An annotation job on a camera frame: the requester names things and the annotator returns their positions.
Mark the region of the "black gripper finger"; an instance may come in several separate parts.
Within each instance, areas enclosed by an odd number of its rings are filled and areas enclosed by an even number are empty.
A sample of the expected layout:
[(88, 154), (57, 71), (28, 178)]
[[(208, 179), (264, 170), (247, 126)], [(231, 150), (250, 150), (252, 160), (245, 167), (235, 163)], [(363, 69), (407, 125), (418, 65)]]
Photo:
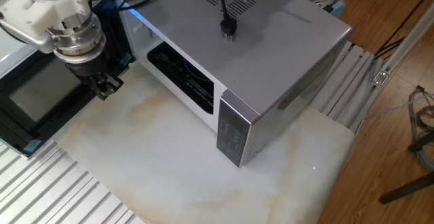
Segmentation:
[(98, 82), (97, 78), (95, 78), (93, 76), (86, 77), (86, 83), (93, 91), (95, 91), (97, 97), (100, 100), (106, 100), (107, 95), (106, 95), (105, 90), (104, 90), (105, 87), (101, 83)]
[(112, 77), (108, 73), (101, 74), (98, 78), (98, 82), (105, 87), (105, 93), (108, 96), (114, 94), (123, 85), (123, 81), (118, 77)]

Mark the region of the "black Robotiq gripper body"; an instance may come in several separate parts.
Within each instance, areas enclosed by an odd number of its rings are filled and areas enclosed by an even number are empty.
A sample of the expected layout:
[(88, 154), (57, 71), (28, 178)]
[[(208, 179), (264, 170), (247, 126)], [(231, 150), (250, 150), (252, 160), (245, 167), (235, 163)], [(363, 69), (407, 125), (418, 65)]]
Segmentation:
[(110, 54), (105, 50), (93, 50), (79, 56), (78, 59), (65, 62), (66, 67), (76, 76), (91, 77), (108, 73), (110, 70)]

